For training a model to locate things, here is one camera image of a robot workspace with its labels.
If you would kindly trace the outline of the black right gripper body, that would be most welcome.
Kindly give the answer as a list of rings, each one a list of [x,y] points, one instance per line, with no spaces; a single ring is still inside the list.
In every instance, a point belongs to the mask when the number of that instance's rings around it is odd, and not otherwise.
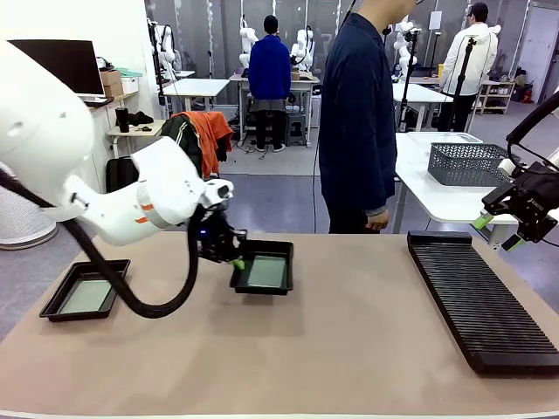
[[[558,224],[549,215],[558,208],[558,172],[541,164],[533,163],[514,182],[520,213],[517,234],[526,242],[539,243]]]

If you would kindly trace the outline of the person's right hand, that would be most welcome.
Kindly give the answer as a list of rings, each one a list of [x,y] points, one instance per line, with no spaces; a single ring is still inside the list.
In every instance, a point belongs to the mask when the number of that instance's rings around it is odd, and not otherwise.
[[[387,209],[373,216],[367,216],[366,227],[370,230],[380,231],[385,229],[390,222],[390,213]]]

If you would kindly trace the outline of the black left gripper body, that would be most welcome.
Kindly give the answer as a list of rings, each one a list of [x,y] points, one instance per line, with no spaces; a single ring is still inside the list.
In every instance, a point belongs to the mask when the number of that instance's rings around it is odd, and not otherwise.
[[[212,262],[231,262],[234,259],[234,234],[223,211],[210,211],[198,230],[200,258]]]

